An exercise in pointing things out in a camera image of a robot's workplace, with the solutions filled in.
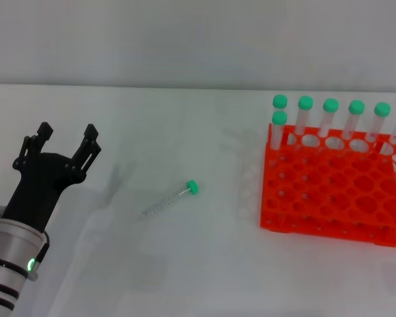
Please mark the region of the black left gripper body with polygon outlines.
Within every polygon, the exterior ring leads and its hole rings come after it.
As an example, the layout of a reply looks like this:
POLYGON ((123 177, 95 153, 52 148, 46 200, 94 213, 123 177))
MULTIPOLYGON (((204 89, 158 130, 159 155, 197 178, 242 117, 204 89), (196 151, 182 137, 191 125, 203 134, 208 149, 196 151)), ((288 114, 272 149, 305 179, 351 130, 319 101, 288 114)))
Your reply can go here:
POLYGON ((3 218, 39 232, 45 230, 62 192, 86 178, 86 170, 80 164, 56 153, 21 155, 13 168, 20 172, 21 179, 3 218))

